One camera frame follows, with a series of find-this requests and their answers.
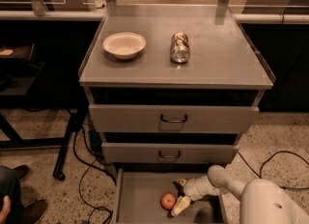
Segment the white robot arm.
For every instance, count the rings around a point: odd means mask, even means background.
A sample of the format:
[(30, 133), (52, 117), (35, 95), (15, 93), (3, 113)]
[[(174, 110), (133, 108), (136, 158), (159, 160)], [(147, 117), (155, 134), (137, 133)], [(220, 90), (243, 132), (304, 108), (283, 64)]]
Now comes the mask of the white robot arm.
[(205, 176), (174, 183), (182, 190), (171, 210), (173, 217), (192, 202), (226, 190), (239, 200), (239, 224), (309, 224), (309, 215), (277, 184), (264, 179), (244, 183), (219, 165), (212, 165)]

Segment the person hand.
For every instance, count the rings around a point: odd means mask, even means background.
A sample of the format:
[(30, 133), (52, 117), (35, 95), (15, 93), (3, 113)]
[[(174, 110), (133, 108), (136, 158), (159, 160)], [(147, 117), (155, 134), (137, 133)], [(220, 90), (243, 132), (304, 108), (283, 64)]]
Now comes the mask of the person hand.
[(11, 200), (9, 196), (5, 196), (3, 199), (3, 207), (0, 210), (0, 224), (5, 224), (6, 219), (11, 211)]

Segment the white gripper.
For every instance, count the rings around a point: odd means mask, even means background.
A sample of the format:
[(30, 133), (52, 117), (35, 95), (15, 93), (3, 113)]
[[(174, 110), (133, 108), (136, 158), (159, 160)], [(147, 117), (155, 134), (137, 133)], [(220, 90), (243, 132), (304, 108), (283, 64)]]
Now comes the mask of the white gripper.
[(180, 196), (171, 210), (173, 217), (178, 216), (183, 210), (189, 207), (191, 201), (201, 200), (204, 196), (218, 196), (220, 189), (213, 186), (208, 176), (193, 178), (189, 180), (175, 179), (176, 185), (183, 186), (185, 196)]

